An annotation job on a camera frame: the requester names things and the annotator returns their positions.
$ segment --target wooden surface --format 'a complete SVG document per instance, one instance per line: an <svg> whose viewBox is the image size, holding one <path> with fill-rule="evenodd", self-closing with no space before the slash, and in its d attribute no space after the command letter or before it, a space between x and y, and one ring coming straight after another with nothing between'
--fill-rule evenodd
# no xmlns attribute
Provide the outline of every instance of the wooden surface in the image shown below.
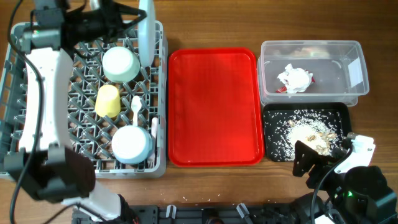
<svg viewBox="0 0 398 224"><path fill-rule="evenodd" d="M6 29L16 0L0 1L0 63L6 54ZM28 21L33 1L26 1L16 22ZM77 7L80 1L72 0ZM119 1L138 6L137 1ZM258 57L265 40L357 40L369 73L370 93L350 108L356 133L372 136L379 166L398 192L398 2L397 1L202 1L155 2L169 53L184 48L247 47ZM292 163L268 159L252 167L181 169L167 165L156 180L102 180L130 205L289 202L309 190L306 178L292 176ZM0 180L0 223L8 223L14 183ZM34 202L21 191L18 223L41 223L59 205ZM69 223L71 211L56 222Z"/></svg>

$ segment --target black tray with debris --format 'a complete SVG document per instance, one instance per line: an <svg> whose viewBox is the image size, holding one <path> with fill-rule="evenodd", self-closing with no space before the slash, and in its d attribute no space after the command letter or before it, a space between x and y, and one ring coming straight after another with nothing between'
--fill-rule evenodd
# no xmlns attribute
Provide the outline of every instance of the black tray with debris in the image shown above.
<svg viewBox="0 0 398 224"><path fill-rule="evenodd" d="M351 132L344 103L268 104L262 115L267 157L275 162L293 161L297 140L324 156L341 157L343 136Z"/></svg>

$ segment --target spoon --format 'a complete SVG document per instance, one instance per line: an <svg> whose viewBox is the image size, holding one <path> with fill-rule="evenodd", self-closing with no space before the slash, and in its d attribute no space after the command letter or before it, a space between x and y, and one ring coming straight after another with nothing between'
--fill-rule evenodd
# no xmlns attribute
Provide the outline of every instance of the spoon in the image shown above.
<svg viewBox="0 0 398 224"><path fill-rule="evenodd" d="M132 125L138 126L138 111L141 110L142 104L139 96L134 96L131 101L131 109L133 114Z"/></svg>

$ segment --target red rectangular surface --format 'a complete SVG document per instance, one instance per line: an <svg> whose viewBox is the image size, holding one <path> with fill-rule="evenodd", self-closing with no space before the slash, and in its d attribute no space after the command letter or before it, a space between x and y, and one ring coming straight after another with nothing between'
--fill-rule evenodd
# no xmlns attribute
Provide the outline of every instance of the red rectangular surface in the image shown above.
<svg viewBox="0 0 398 224"><path fill-rule="evenodd" d="M244 166L264 156L256 58L244 48L169 59L169 158L182 167Z"/></svg>

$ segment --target metal grid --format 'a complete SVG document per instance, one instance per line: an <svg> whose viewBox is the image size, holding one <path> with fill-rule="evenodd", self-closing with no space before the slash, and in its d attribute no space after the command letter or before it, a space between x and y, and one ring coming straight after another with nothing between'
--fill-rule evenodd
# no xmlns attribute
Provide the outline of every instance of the metal grid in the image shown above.
<svg viewBox="0 0 398 224"><path fill-rule="evenodd" d="M68 92L68 127L69 136L73 144L73 150L83 154L93 161L96 176L120 179L120 178L147 178L160 177L165 172L165 86L167 79L167 40L165 38L162 24L156 22L155 60L151 67L146 70L141 68L140 74L128 83L118 84L109 81L102 71L101 59L104 53L115 46L128 48L131 52L138 54L137 30L132 29L125 38L118 39L112 44L104 44L100 40L92 43L79 43L76 47L82 54L99 55L93 59L82 59L75 55L73 73L70 77ZM7 52L5 71L1 82L1 94L10 89L19 97L7 99L6 114L0 121L1 144L8 145L8 150L0 151L0 162L4 160L5 154L15 153L17 141L22 135L25 120L27 80L24 63L20 60L13 63L13 52ZM4 77L12 75L14 85L10 88L3 83ZM121 96L121 112L111 119L101 118L95 113L95 100L98 89L106 84L119 88ZM130 166L120 163L115 159L111 150L111 140L118 128L132 124L131 101L133 96L140 96L142 109L139 112L139 126L150 132L151 120L159 118L157 131L156 164L149 169L147 162Z"/></svg>

